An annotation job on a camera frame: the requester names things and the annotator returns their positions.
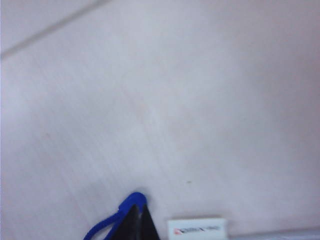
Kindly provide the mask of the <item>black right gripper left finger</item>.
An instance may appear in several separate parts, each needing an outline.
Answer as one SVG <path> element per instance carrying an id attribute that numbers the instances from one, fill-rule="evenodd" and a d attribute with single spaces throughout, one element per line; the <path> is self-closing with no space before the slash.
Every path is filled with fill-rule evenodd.
<path id="1" fill-rule="evenodd" d="M 141 216 L 139 207 L 136 204 L 133 205 L 113 234 L 113 239 L 136 240 L 140 234 Z"/>

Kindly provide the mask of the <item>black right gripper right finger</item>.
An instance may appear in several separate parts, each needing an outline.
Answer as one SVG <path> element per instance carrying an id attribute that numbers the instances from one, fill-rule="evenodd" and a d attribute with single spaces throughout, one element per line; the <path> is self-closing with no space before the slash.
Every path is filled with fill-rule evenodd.
<path id="1" fill-rule="evenodd" d="M 142 240 L 160 240 L 157 229 L 147 205 L 143 206 L 141 214 L 141 239 Z"/>

